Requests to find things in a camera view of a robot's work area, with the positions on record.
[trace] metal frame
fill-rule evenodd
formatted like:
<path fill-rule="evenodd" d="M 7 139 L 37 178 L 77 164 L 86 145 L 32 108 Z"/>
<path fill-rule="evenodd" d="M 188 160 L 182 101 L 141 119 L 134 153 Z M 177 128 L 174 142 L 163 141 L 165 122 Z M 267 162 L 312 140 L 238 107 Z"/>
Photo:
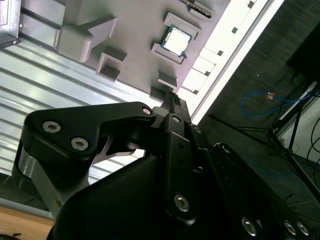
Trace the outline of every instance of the metal frame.
<path fill-rule="evenodd" d="M 0 1 L 0 49 L 19 44 L 19 20 L 21 0 Z"/>

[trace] black device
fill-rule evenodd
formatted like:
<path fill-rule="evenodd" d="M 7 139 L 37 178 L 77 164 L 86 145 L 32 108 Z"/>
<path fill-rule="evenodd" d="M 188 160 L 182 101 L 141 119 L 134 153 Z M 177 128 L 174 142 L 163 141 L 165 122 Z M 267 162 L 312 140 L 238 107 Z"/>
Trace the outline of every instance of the black device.
<path fill-rule="evenodd" d="M 93 163 L 135 149 L 144 157 L 88 184 Z M 174 93 L 154 109 L 127 102 L 29 114 L 12 176 L 55 217 L 48 240 L 315 239 L 230 146 L 210 145 Z"/>
<path fill-rule="evenodd" d="M 303 41 L 294 52 L 287 64 L 313 81 L 320 82 L 318 66 L 320 55 L 320 23 L 312 30 L 309 36 Z"/>

